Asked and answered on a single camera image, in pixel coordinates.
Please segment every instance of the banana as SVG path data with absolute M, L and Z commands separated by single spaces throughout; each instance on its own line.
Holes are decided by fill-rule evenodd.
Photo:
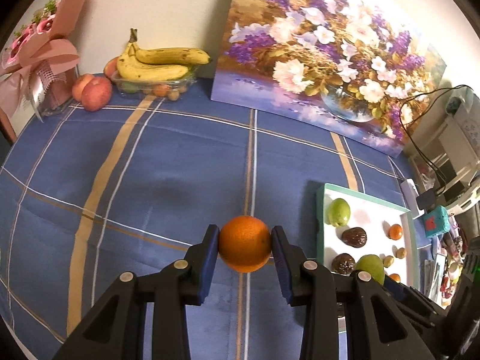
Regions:
M 133 42 L 135 56 L 145 64 L 180 64 L 204 65 L 210 62 L 210 56 L 203 50 L 191 47 L 171 47 L 154 50 L 143 50 L 136 43 L 136 33 Z
M 135 57 L 138 46 L 135 44 L 136 30 L 130 30 L 130 41 L 118 57 L 119 74 L 131 81 L 170 81 L 188 73 L 188 67 L 179 64 L 148 65 Z

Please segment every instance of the black cable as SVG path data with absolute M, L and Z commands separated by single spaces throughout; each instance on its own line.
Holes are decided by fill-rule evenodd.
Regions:
M 440 196 L 443 192 L 445 192 L 445 187 L 447 185 L 447 181 L 446 181 L 446 176 L 445 174 L 441 171 L 440 168 L 438 168 L 430 159 L 428 159 L 428 157 L 423 153 L 422 150 L 420 150 L 420 148 L 418 147 L 418 145 L 414 142 L 414 140 L 412 139 L 410 133 L 407 131 L 407 128 L 405 127 L 405 125 L 403 124 L 403 121 L 402 121 L 402 108 L 407 104 L 409 103 L 410 101 L 420 97 L 420 96 L 426 96 L 426 95 L 432 95 L 433 93 L 437 93 L 437 92 L 440 92 L 440 91 L 443 91 L 440 95 L 438 95 L 428 106 L 428 108 L 425 110 L 425 112 L 423 112 L 422 114 L 420 114 L 419 116 L 417 116 L 414 120 L 412 120 L 410 122 L 410 124 L 413 124 L 415 123 L 417 120 L 419 120 L 421 117 L 423 117 L 424 115 L 427 114 L 427 112 L 429 112 L 429 110 L 432 109 L 433 105 L 436 103 L 436 101 L 438 99 L 440 99 L 440 97 L 442 97 L 443 95 L 447 94 L 448 92 L 451 92 L 451 91 L 454 91 L 456 89 L 460 89 L 460 88 L 469 88 L 472 90 L 472 88 L 468 85 L 457 85 L 456 87 L 447 87 L 447 88 L 438 88 L 438 89 L 435 89 L 431 92 L 422 92 L 422 93 L 419 93 L 415 96 L 411 96 L 409 98 L 407 98 L 403 103 L 402 105 L 400 106 L 400 109 L 399 109 L 399 112 L 398 112 L 398 115 L 399 115 L 399 119 L 400 119 L 400 124 L 403 128 L 403 130 L 405 131 L 407 137 L 410 138 L 413 146 L 415 147 L 415 149 L 417 150 L 417 152 L 419 153 L 420 157 L 426 162 L 426 164 L 434 171 L 435 173 L 435 176 L 437 177 L 439 183 L 440 183 L 440 187 L 437 188 L 435 190 L 435 195 L 436 196 Z

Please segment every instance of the silver screw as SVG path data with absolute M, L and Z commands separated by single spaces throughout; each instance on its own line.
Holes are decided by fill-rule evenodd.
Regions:
M 177 259 L 177 261 L 173 263 L 173 266 L 177 269 L 185 269 L 188 267 L 188 261 L 185 259 Z
M 368 272 L 365 272 L 365 271 L 361 271 L 361 272 L 358 273 L 358 278 L 361 281 L 370 281 L 371 280 L 371 274 L 369 274 Z
M 309 259 L 303 263 L 303 267 L 305 269 L 308 269 L 309 271 L 314 271 L 318 268 L 318 264 L 315 261 Z
M 124 283 L 133 280 L 133 278 L 134 278 L 134 274 L 132 272 L 123 272 L 120 275 L 120 281 L 123 281 Z

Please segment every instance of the teal box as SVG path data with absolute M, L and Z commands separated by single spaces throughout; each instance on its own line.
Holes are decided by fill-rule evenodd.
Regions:
M 433 238 L 450 231 L 448 213 L 443 206 L 438 206 L 433 211 L 423 214 L 421 218 L 425 225 L 425 234 L 428 238 Z

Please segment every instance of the flower painting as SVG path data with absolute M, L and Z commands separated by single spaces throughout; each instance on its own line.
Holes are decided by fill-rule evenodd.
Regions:
M 291 117 L 397 156 L 444 61 L 390 0 L 232 0 L 212 100 Z

